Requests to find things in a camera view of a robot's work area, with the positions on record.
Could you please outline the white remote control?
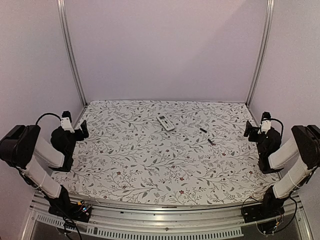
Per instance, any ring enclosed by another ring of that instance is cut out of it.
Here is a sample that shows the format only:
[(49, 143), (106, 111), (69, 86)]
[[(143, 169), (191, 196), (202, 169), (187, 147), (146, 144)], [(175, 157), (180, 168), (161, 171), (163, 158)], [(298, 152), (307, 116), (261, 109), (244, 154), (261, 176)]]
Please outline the white remote control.
[(172, 122), (164, 115), (159, 115), (156, 117), (156, 119), (159, 121), (159, 123), (162, 125), (162, 127), (166, 131), (172, 131), (175, 129), (175, 126), (172, 124)]

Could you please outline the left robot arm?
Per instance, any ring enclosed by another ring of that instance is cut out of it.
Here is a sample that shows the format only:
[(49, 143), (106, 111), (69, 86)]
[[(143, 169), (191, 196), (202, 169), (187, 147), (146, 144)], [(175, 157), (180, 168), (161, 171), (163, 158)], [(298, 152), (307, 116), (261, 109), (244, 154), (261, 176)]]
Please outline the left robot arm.
[(21, 177), (42, 191), (50, 206), (63, 217), (70, 217), (80, 208), (72, 203), (65, 187), (52, 179), (39, 164), (47, 162), (53, 171), (69, 172), (76, 143), (89, 137), (86, 121), (78, 129), (61, 125), (51, 133), (50, 142), (40, 136), (39, 125), (16, 125), (0, 141), (0, 159), (18, 170)]

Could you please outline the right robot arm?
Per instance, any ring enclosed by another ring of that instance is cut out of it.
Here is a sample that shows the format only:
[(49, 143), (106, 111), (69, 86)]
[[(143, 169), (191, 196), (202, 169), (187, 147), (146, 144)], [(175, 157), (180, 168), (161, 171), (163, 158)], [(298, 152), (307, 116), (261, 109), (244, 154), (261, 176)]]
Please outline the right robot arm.
[(320, 129), (316, 125), (294, 125), (292, 137), (282, 142), (283, 134), (272, 127), (272, 119), (264, 118), (260, 126), (247, 121), (244, 136), (256, 144), (258, 167), (263, 174), (282, 171), (291, 160), (295, 163), (286, 174), (263, 194), (258, 213), (269, 218), (280, 213), (292, 193), (306, 184), (320, 167)]

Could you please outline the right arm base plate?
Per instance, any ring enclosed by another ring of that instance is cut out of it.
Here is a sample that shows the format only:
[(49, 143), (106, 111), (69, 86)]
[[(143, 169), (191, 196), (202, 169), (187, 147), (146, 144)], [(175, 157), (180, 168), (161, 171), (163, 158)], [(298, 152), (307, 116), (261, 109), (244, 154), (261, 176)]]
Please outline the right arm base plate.
[(285, 210), (283, 207), (277, 209), (265, 208), (262, 203), (244, 206), (241, 209), (241, 214), (245, 223), (251, 223), (277, 217), (284, 213)]

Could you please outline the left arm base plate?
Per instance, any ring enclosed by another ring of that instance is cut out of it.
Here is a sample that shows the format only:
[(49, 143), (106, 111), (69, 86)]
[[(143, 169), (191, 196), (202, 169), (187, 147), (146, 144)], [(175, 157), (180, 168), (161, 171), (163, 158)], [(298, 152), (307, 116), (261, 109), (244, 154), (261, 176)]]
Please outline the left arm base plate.
[(88, 223), (92, 213), (92, 205), (83, 200), (77, 203), (71, 202), (70, 205), (63, 205), (51, 201), (48, 212), (59, 217), (68, 217), (74, 221)]

